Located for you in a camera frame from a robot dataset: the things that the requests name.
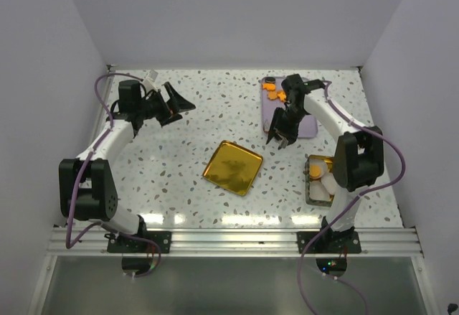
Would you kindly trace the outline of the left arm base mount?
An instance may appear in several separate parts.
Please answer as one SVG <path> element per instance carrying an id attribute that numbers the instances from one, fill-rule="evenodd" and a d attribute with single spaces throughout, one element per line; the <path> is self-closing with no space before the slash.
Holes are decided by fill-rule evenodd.
<path id="1" fill-rule="evenodd" d="M 104 234 L 108 240 L 107 252 L 120 254 L 155 253 L 168 254 L 172 243 L 171 231 L 147 231 L 143 238 L 127 238 L 114 233 Z"/>

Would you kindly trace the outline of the green cookie tin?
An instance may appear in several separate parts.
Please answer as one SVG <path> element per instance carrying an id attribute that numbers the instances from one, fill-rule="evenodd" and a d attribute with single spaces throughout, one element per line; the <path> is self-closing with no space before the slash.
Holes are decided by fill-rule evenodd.
<path id="1" fill-rule="evenodd" d="M 306 203 L 331 207 L 338 184 L 333 176 L 333 157 L 310 155 L 305 163 Z"/>

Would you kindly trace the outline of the metal tongs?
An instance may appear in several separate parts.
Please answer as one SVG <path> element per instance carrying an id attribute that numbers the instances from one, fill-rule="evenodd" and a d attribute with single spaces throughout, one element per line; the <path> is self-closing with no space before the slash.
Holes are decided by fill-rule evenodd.
<path id="1" fill-rule="evenodd" d="M 285 149 L 289 145 L 286 137 L 280 137 L 278 139 L 278 150 Z"/>

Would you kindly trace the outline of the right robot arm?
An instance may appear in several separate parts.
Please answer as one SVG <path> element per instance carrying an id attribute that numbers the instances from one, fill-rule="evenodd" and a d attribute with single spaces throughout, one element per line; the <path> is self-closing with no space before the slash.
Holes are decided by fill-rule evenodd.
<path id="1" fill-rule="evenodd" d="M 305 81 L 294 74 L 287 76 L 281 86 L 286 104 L 275 109 L 268 140 L 276 140 L 280 149 L 295 143 L 301 121 L 311 115 L 336 142 L 332 174 L 337 190 L 319 235 L 321 247 L 336 252 L 344 245 L 345 235 L 354 230 L 357 192 L 373 185 L 384 172 L 382 131 L 377 126 L 364 126 L 334 104 L 322 80 Z"/>

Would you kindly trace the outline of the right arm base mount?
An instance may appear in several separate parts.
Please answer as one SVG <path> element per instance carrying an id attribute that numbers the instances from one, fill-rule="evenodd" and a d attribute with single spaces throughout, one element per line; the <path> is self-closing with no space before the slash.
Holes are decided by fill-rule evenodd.
<path id="1" fill-rule="evenodd" d="M 309 242 L 318 234 L 318 231 L 299 231 L 296 233 L 298 252 L 302 253 Z M 354 228 L 343 232 L 331 229 L 317 238 L 306 251 L 307 254 L 339 254 L 362 252 L 359 234 Z"/>

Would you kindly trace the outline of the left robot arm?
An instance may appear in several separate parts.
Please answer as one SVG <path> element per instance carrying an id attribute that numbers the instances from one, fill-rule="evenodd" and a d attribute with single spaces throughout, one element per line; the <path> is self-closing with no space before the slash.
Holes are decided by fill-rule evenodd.
<path id="1" fill-rule="evenodd" d="M 149 235 L 145 222 L 142 216 L 119 205 L 111 168 L 145 121 L 155 119 L 160 126 L 166 126 L 196 108 L 170 83 L 164 83 L 163 89 L 167 99 L 153 86 L 152 80 L 126 76 L 118 85 L 118 100 L 104 107 L 108 118 L 103 131 L 77 157 L 60 162 L 60 209 L 67 220 L 68 248 L 77 242 L 72 236 L 76 220 L 123 235 L 124 244 L 133 252 L 147 248 Z"/>

